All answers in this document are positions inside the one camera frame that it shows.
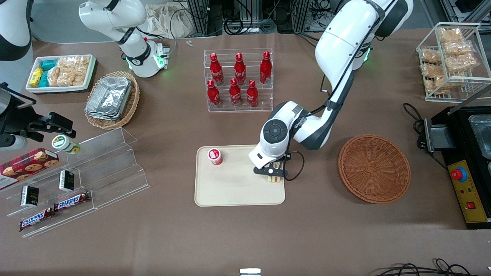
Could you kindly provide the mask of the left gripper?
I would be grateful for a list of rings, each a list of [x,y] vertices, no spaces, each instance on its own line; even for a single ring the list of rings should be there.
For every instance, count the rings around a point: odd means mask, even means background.
[[[286,170],[286,163],[289,158],[283,158],[287,150],[287,143],[258,143],[248,157],[254,164],[253,172],[258,175],[266,176],[278,176],[278,168],[275,167],[274,161],[277,161],[279,169],[282,171],[282,178],[286,179],[288,171]]]

